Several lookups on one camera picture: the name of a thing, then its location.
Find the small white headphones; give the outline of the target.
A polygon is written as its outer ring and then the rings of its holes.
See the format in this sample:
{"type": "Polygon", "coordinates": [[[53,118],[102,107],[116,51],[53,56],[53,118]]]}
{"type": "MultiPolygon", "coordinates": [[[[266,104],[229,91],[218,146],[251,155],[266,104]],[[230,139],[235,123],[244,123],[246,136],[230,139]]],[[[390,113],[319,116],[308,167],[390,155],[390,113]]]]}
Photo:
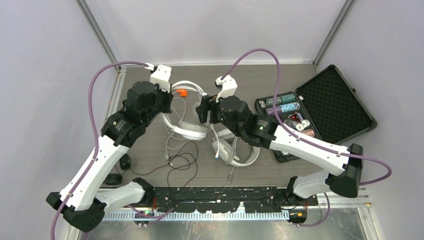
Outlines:
{"type": "MultiPolygon", "coordinates": [[[[173,94],[181,93],[183,91],[197,93],[198,98],[200,100],[202,99],[202,97],[211,96],[210,93],[204,91],[198,84],[189,80],[180,80],[171,86],[171,92],[173,94]]],[[[177,99],[183,102],[184,110],[182,115],[177,114],[179,121],[176,125],[172,124],[168,114],[162,113],[160,115],[161,121],[163,125],[165,126],[165,129],[168,133],[168,138],[165,142],[165,154],[164,154],[165,159],[168,162],[171,160],[171,157],[169,155],[169,149],[170,149],[169,140],[177,139],[177,137],[175,137],[175,134],[181,135],[181,137],[179,138],[180,140],[200,141],[206,138],[206,136],[208,135],[210,131],[213,131],[214,137],[218,138],[217,131],[215,130],[213,124],[186,121],[185,117],[189,113],[187,103],[184,100],[184,97],[182,95],[177,97],[177,99]]]]}

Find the large white grey headphones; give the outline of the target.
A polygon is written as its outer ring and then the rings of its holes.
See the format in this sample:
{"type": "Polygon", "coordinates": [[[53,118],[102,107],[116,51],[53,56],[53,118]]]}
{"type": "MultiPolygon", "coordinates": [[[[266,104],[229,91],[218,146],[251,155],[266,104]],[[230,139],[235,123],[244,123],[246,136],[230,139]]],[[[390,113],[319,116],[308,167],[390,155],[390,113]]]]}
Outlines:
{"type": "Polygon", "coordinates": [[[253,146],[249,158],[245,162],[240,162],[236,154],[238,138],[227,128],[214,133],[211,145],[215,151],[215,158],[221,159],[227,165],[243,168],[253,164],[259,157],[260,148],[253,146]]]}

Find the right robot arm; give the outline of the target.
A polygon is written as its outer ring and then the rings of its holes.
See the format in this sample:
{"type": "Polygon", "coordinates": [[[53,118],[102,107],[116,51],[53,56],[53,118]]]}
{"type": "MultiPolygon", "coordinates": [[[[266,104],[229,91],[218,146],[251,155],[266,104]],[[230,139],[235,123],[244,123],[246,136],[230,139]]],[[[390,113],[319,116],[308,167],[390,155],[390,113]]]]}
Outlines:
{"type": "Polygon", "coordinates": [[[346,147],[305,135],[279,124],[275,117],[252,113],[236,96],[216,100],[205,95],[195,112],[200,123],[221,123],[252,147],[287,152],[321,167],[322,171],[290,179],[285,198],[291,205],[326,192],[345,198],[358,196],[363,169],[360,145],[346,147]]]}

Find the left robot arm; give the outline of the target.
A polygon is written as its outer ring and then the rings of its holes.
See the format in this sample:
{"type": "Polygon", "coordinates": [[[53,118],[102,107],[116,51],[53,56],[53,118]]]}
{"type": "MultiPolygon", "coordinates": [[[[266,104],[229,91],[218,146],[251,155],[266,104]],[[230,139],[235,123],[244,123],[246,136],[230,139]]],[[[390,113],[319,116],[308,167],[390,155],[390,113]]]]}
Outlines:
{"type": "Polygon", "coordinates": [[[84,233],[92,231],[105,215],[121,207],[135,203],[148,207],[155,190],[140,177],[101,195],[97,191],[156,116],[171,112],[172,99],[170,83],[136,82],[127,91],[123,107],[107,118],[93,152],[78,173],[60,192],[51,192],[47,203],[84,233]]]}

